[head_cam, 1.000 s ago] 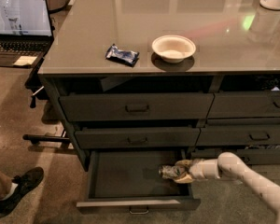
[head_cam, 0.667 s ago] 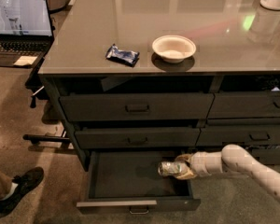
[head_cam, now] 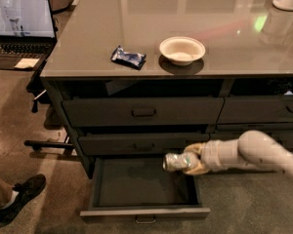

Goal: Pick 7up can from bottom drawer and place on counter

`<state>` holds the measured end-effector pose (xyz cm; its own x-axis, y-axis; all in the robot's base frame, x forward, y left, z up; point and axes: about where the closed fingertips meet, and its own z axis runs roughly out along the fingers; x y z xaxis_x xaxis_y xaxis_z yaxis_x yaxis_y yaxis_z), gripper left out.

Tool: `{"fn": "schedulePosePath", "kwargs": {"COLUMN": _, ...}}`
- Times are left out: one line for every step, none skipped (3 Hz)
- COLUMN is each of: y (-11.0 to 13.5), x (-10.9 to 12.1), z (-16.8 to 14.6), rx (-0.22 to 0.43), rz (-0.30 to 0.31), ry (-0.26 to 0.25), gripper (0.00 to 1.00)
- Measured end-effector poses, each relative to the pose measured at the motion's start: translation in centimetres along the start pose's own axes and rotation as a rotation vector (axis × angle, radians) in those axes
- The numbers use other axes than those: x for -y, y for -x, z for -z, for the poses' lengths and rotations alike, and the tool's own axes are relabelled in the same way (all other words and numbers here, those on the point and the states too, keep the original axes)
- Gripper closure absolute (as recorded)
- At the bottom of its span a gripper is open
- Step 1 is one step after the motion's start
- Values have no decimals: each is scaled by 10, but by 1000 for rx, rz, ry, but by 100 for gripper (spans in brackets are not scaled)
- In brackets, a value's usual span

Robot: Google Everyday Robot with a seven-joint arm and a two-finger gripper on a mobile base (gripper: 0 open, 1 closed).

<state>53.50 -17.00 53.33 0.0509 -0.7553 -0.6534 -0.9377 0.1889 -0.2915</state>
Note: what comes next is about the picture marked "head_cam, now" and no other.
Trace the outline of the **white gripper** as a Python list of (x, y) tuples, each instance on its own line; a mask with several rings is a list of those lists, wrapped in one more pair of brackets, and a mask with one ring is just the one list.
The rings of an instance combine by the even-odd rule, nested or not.
[(185, 152), (200, 155), (201, 163), (185, 170), (188, 176), (199, 176), (212, 172), (225, 171), (237, 164), (237, 140), (210, 140), (187, 146)]

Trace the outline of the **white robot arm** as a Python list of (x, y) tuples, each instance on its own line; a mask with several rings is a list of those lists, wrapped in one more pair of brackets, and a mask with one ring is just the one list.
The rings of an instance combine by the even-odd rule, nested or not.
[(278, 172), (293, 181), (293, 153), (260, 131), (247, 131), (237, 139), (209, 140), (187, 146), (198, 161), (187, 175), (203, 175), (228, 169)]

